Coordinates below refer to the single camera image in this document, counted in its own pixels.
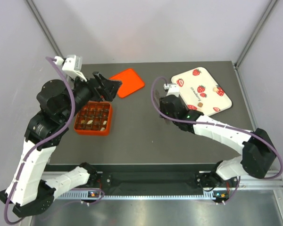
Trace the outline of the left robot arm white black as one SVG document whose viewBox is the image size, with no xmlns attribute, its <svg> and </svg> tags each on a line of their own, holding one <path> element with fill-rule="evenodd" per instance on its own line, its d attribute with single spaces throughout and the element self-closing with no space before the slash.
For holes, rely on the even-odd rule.
<svg viewBox="0 0 283 226">
<path fill-rule="evenodd" d="M 93 78 L 74 80 L 67 88 L 62 80 L 46 82 L 37 94 L 40 111 L 29 121 L 23 152 L 10 186 L 0 191 L 4 204 L 13 204 L 13 213 L 19 218 L 39 215 L 62 194 L 78 186 L 94 186 L 96 169 L 84 162 L 73 170 L 53 179 L 42 180 L 47 162 L 59 145 L 64 130 L 73 117 L 90 101 L 112 101 L 121 87 L 120 81 L 108 80 L 99 72 Z"/>
</svg>

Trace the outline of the white strawberry tray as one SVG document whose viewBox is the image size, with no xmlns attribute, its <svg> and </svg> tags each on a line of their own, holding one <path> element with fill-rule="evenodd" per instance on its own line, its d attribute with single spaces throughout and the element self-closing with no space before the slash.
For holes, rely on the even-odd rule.
<svg viewBox="0 0 283 226">
<path fill-rule="evenodd" d="M 212 116 L 232 107 L 232 101 L 204 67 L 174 75 L 171 82 L 180 87 L 180 97 L 190 110 Z"/>
</svg>

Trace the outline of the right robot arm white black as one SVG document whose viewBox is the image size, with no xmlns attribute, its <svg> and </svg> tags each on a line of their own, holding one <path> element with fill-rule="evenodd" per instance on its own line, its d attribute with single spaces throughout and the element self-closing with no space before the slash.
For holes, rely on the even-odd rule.
<svg viewBox="0 0 283 226">
<path fill-rule="evenodd" d="M 264 179 L 276 159 L 274 145 L 263 129 L 250 131 L 228 126 L 196 108 L 189 109 L 175 95 L 161 97 L 159 110 L 179 129 L 210 138 L 239 154 L 230 160 L 219 161 L 210 173 L 204 175 L 201 182 L 205 186 L 222 186 L 227 180 L 243 175 Z"/>
</svg>

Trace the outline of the orange box lid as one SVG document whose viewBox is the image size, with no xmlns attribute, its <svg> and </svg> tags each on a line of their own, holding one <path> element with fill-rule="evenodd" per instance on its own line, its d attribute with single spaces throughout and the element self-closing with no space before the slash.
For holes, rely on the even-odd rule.
<svg viewBox="0 0 283 226">
<path fill-rule="evenodd" d="M 120 98 L 125 98 L 133 94 L 134 92 L 142 89 L 145 86 L 145 82 L 141 79 L 138 73 L 132 68 L 128 68 L 110 77 L 110 80 L 122 82 L 122 85 L 117 92 L 117 95 Z"/>
</svg>

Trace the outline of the metal tweezers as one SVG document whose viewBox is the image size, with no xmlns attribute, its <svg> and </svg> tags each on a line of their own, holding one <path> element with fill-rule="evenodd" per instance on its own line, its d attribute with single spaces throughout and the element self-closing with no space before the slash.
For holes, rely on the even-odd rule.
<svg viewBox="0 0 283 226">
<path fill-rule="evenodd" d="M 154 101 L 155 101 L 156 106 L 158 107 L 159 110 L 160 110 L 160 100 L 161 100 L 160 93 L 159 93 L 159 91 L 156 89 L 156 90 L 154 91 Z M 165 122 L 166 125 L 169 125 L 169 124 L 170 124 L 170 120 L 168 120 L 168 119 L 162 117 L 161 115 L 160 115 L 160 118 L 162 118 L 162 119 L 164 120 L 164 122 Z"/>
</svg>

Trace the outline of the orange chocolate box with grid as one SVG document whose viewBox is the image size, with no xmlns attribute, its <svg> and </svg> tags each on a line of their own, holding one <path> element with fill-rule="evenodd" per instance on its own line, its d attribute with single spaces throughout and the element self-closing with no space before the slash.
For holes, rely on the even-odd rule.
<svg viewBox="0 0 283 226">
<path fill-rule="evenodd" d="M 109 102 L 89 101 L 77 114 L 74 130 L 79 135 L 107 136 L 110 133 L 113 108 Z"/>
</svg>

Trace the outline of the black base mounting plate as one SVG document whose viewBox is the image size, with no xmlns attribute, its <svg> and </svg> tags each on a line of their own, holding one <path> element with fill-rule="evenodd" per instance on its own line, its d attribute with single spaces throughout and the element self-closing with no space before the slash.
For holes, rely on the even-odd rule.
<svg viewBox="0 0 283 226">
<path fill-rule="evenodd" d="M 208 173 L 194 172 L 104 172 L 93 183 L 108 196 L 178 196 L 202 195 L 212 188 L 234 188 L 237 179 L 215 184 L 209 180 Z"/>
</svg>

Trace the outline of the aluminium rail frame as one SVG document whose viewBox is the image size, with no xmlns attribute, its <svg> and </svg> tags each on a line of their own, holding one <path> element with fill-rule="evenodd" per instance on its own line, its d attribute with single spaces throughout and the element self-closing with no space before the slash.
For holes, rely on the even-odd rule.
<svg viewBox="0 0 283 226">
<path fill-rule="evenodd" d="M 106 169 L 93 194 L 62 195 L 24 226 L 283 226 L 283 181 L 249 176 L 213 186 L 208 170 Z"/>
</svg>

